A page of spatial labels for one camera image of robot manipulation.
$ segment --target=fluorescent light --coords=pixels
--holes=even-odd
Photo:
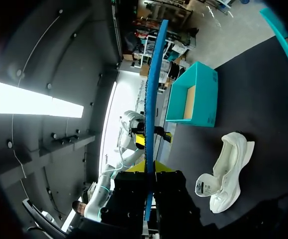
[[[75,216],[75,211],[72,209],[70,211],[70,214],[68,215],[68,217],[66,218],[65,222],[63,223],[63,226],[61,227],[61,230],[64,231],[66,233],[66,231],[69,228],[69,225],[71,224],[73,218]]]
[[[81,118],[83,106],[0,83],[0,114]]]
[[[103,131],[102,131],[102,139],[100,140],[98,175],[100,175],[102,173],[102,167],[105,166],[105,164],[102,165],[103,164],[104,142],[105,142],[105,135],[106,135],[106,128],[107,128],[109,112],[110,112],[110,108],[112,106],[113,97],[114,97],[115,90],[116,90],[116,85],[117,85],[117,83],[114,82],[112,91],[111,91],[110,96],[109,96],[108,105],[106,108],[106,114],[105,114]]]

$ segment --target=person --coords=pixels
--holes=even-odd
[[[80,201],[74,201],[72,203],[72,208],[73,210],[80,214],[81,216],[84,216],[84,210],[85,210],[86,204],[85,203],[81,203]]]

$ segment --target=blue foam pole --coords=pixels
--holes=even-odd
[[[148,174],[148,197],[146,200],[145,220],[149,220],[153,193],[152,178],[154,176],[154,129],[155,129],[155,108],[158,90],[159,73],[163,60],[164,46],[167,34],[168,20],[163,20],[156,39],[152,62],[150,64],[145,109],[145,150],[146,150],[146,171]]]

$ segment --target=white sneaker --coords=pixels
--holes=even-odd
[[[213,167],[213,176],[200,175],[195,184],[195,193],[210,197],[210,210],[221,213],[227,210],[240,195],[239,174],[250,161],[254,142],[236,132],[224,135],[221,154]]]

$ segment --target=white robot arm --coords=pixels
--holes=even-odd
[[[125,171],[131,167],[136,160],[144,153],[144,150],[138,149],[135,145],[134,134],[131,129],[137,127],[140,122],[144,121],[144,116],[134,112],[126,111],[121,119],[122,132],[118,139],[118,150],[120,161],[116,168],[107,164],[104,171],[99,175],[98,182],[93,195],[85,207],[84,216],[94,221],[100,220],[100,209],[105,205],[109,196],[110,180],[113,179],[120,171]]]

